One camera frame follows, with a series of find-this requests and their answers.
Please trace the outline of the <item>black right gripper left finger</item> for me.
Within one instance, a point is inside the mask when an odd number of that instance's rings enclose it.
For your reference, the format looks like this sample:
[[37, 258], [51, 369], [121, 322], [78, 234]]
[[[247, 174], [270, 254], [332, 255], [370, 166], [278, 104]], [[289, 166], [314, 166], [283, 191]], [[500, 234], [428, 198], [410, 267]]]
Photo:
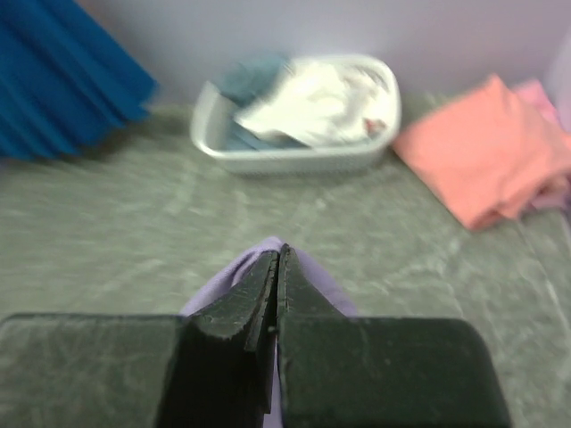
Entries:
[[159, 427], [261, 427], [271, 409], [279, 255], [265, 251], [234, 287], [179, 321]]

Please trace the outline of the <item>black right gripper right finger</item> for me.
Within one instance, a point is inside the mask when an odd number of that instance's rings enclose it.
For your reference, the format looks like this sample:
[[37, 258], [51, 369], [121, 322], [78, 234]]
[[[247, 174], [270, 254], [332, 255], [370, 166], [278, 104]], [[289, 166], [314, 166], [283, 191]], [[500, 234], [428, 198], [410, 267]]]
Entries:
[[508, 427], [490, 351], [467, 321], [348, 317], [280, 252], [277, 366], [286, 427]]

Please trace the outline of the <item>purple t shirt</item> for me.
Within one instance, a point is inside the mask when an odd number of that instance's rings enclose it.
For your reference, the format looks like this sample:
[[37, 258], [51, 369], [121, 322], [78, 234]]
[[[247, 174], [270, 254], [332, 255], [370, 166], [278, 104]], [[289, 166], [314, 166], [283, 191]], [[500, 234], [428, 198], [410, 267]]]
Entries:
[[[213, 303], [235, 286], [251, 269], [254, 262], [264, 251], [279, 251], [284, 242], [278, 237], [271, 236], [257, 243], [232, 260], [213, 276], [186, 303], [179, 312], [180, 315], [190, 316], [196, 311]], [[318, 290], [333, 306], [347, 317], [356, 317], [358, 311], [344, 290], [335, 283], [334, 278], [305, 251], [294, 248], [300, 261], [302, 272], [313, 287]], [[272, 379], [271, 411], [263, 419], [263, 428], [282, 428], [280, 388], [277, 360], [274, 359]]]

